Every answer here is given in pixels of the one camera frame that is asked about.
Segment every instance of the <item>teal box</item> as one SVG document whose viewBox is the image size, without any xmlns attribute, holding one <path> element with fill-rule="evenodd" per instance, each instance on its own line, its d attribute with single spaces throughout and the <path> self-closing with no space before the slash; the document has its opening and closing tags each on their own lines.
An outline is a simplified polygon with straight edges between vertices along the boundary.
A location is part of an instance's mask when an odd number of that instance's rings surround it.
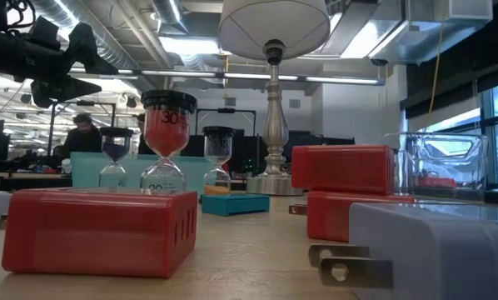
<svg viewBox="0 0 498 300">
<path fill-rule="evenodd" d="M 228 217 L 239 213 L 269 212 L 269 196 L 209 195 L 202 196 L 202 212 Z"/>
<path fill-rule="evenodd" d="M 158 159 L 156 155 L 127 155 L 122 166 L 127 172 L 127 188 L 139 188 L 142 173 Z M 94 188 L 99 185 L 99 173 L 110 163 L 103 153 L 72 152 L 72 181 L 75 188 Z M 173 157 L 173 162 L 186 176 L 187 191 L 204 193 L 203 177 L 213 169 L 204 157 Z"/>
</svg>

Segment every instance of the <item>clear plastic box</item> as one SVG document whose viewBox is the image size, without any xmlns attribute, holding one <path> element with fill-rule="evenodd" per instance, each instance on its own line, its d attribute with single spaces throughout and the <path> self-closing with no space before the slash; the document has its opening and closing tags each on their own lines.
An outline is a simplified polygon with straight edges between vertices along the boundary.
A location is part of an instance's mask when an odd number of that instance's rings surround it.
<svg viewBox="0 0 498 300">
<path fill-rule="evenodd" d="M 403 132 L 387 134 L 384 141 L 396 152 L 397 193 L 418 200 L 484 201 L 487 136 Z"/>
</svg>

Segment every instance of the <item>table lamp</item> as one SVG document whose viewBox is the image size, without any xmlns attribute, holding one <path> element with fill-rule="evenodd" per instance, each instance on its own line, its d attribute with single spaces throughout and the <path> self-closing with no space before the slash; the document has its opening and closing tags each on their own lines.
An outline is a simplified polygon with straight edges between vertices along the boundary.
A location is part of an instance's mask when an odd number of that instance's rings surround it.
<svg viewBox="0 0 498 300">
<path fill-rule="evenodd" d="M 219 43 L 240 57 L 267 60 L 271 81 L 267 84 L 267 117 L 263 139 L 269 152 L 266 171 L 247 179 L 248 193 L 294 196 L 302 189 L 291 186 L 281 170 L 288 142 L 288 126 L 281 105 L 279 64 L 318 49 L 329 37 L 330 21 L 325 0 L 229 0 L 223 3 Z"/>
</svg>

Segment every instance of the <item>white lampshade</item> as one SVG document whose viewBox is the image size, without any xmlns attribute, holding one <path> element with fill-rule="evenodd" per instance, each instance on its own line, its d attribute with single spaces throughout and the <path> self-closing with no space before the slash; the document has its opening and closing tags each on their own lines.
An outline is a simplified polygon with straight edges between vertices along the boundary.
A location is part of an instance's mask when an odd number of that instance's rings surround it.
<svg viewBox="0 0 498 300">
<path fill-rule="evenodd" d="M 318 49 L 330 28 L 325 0 L 228 0 L 218 36 L 224 50 L 258 60 L 266 60 L 264 45 L 278 39 L 288 59 Z"/>
</svg>

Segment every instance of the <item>sand timer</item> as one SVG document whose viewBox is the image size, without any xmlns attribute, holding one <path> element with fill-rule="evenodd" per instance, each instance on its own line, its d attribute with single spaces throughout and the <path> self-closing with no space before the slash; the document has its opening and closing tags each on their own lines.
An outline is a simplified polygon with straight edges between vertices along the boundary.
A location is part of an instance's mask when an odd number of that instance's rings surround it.
<svg viewBox="0 0 498 300">
<path fill-rule="evenodd" d="M 142 103 L 145 140 L 159 159 L 142 174 L 141 186 L 156 193 L 184 191 L 186 177 L 170 157 L 188 144 L 197 100 L 184 92 L 151 90 L 143 93 Z"/>
<path fill-rule="evenodd" d="M 202 129 L 205 135 L 205 158 L 214 164 L 214 169 L 205 174 L 205 194 L 228 194 L 231 191 L 231 176 L 222 165 L 231 159 L 234 129 L 209 126 Z"/>
<path fill-rule="evenodd" d="M 102 127 L 102 151 L 111 162 L 99 173 L 99 187 L 117 188 L 127 185 L 127 174 L 120 161 L 129 152 L 133 131 L 119 127 Z"/>
</svg>

